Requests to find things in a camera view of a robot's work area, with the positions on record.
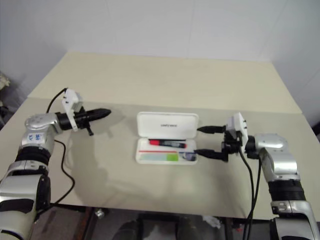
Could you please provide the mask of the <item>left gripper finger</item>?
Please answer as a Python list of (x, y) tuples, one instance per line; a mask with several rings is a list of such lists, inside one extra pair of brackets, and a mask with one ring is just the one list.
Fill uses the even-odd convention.
[(103, 119), (110, 115), (110, 112), (88, 112), (87, 113), (87, 119), (88, 121), (96, 121)]
[(111, 110), (106, 108), (96, 108), (88, 110), (86, 113), (88, 116), (108, 116), (111, 114)]

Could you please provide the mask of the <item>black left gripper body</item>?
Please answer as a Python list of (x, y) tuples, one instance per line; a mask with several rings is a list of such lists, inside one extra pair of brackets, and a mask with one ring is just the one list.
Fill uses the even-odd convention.
[(85, 111), (84, 108), (81, 108), (79, 112), (75, 113), (74, 120), (79, 129), (86, 129), (88, 131), (89, 136), (93, 136), (94, 133), (91, 130), (90, 117), (91, 112)]

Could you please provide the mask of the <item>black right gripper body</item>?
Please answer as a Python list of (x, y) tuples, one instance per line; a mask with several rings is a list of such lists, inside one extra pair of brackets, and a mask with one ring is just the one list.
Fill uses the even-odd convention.
[(237, 154), (243, 146), (242, 133), (236, 132), (235, 137), (230, 132), (225, 132), (221, 143), (222, 153), (225, 155)]

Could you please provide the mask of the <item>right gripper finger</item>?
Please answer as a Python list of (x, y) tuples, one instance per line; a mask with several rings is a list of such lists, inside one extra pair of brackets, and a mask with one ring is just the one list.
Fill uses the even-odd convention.
[(212, 149), (197, 149), (195, 153), (208, 159), (221, 160), (223, 162), (229, 161), (228, 154), (225, 152), (217, 152)]
[(197, 129), (197, 131), (205, 133), (205, 134), (223, 134), (226, 131), (226, 126), (214, 126), (214, 125), (209, 125), (209, 126), (202, 126)]

